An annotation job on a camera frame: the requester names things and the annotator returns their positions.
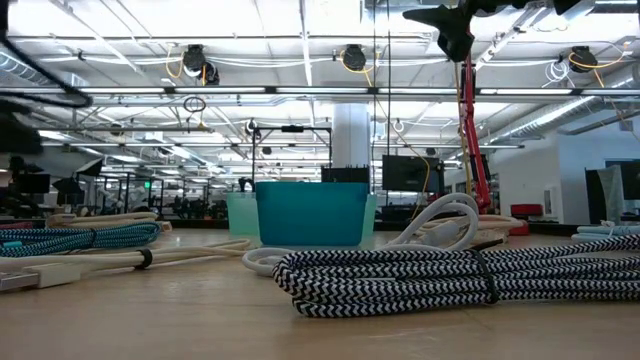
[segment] braided cable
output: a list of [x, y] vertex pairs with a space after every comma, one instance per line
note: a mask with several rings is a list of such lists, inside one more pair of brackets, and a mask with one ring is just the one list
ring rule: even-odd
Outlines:
[[155, 222], [104, 229], [16, 229], [0, 231], [0, 244], [21, 242], [17, 247], [0, 247], [0, 257], [26, 257], [90, 248], [125, 248], [156, 240], [161, 228]]
[[[300, 251], [273, 268], [309, 317], [354, 317], [498, 300], [640, 300], [640, 257], [567, 257], [640, 249], [640, 235], [576, 245], [483, 252]], [[492, 293], [487, 276], [495, 286]]]

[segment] table surface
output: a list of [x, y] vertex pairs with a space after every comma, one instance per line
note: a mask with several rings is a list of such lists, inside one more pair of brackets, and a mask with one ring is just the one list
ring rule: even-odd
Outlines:
[[[396, 233], [376, 233], [383, 242]], [[175, 230], [159, 246], [226, 241]], [[513, 237], [510, 247], [567, 244]], [[0, 359], [640, 359], [640, 306], [520, 302], [352, 319], [308, 319], [235, 259], [0, 295]]]

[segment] black and white braided cable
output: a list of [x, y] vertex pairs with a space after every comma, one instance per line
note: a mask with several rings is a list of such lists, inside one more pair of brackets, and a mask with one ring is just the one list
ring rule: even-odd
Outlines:
[[640, 235], [625, 235], [560, 247], [487, 251], [482, 266], [477, 254], [465, 250], [301, 251], [285, 255], [273, 277], [293, 297], [294, 307], [310, 317], [394, 314], [489, 303], [492, 297], [638, 301], [640, 256], [567, 256], [639, 249]]

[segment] teal bin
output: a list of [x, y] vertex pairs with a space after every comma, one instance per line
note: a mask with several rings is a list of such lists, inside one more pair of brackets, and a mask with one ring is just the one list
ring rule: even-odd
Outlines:
[[367, 184], [260, 182], [256, 192], [265, 246], [356, 247], [373, 231]]
[[260, 236], [255, 193], [228, 193], [227, 210], [231, 237], [258, 238]]

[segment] cable tie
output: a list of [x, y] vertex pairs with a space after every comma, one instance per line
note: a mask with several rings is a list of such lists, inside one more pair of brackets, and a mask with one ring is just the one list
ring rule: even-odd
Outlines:
[[142, 256], [144, 256], [144, 260], [142, 260], [142, 263], [140, 265], [134, 266], [134, 269], [144, 270], [148, 268], [149, 265], [151, 265], [151, 263], [153, 262], [153, 254], [149, 249], [138, 250], [138, 252], [142, 254]]
[[491, 296], [489, 301], [487, 301], [487, 304], [497, 303], [498, 300], [500, 300], [500, 296], [498, 296], [498, 291], [496, 290], [496, 282], [493, 279], [493, 274], [491, 274], [491, 272], [489, 271], [489, 267], [487, 267], [487, 262], [484, 260], [484, 256], [482, 256], [482, 254], [477, 250], [467, 249], [464, 251], [468, 251], [473, 254], [473, 256], [476, 258], [476, 261], [480, 265], [480, 268], [482, 269], [484, 278], [487, 281], [487, 288], [489, 289], [490, 293], [489, 295]]
[[92, 249], [95, 247], [95, 243], [96, 243], [96, 238], [98, 237], [98, 232], [96, 231], [96, 229], [89, 229], [91, 230], [91, 244], [89, 244], [89, 248]]

